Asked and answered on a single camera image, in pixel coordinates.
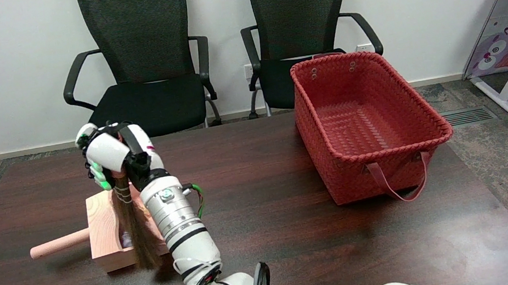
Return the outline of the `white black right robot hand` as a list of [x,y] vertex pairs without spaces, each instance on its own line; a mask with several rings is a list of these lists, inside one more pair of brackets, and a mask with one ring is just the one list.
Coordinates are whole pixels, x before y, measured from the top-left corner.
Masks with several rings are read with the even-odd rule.
[[83,125],[75,144],[86,159],[89,178],[104,190],[114,188],[114,173],[124,173],[138,191],[168,175],[149,136],[129,121],[99,128],[92,123]]

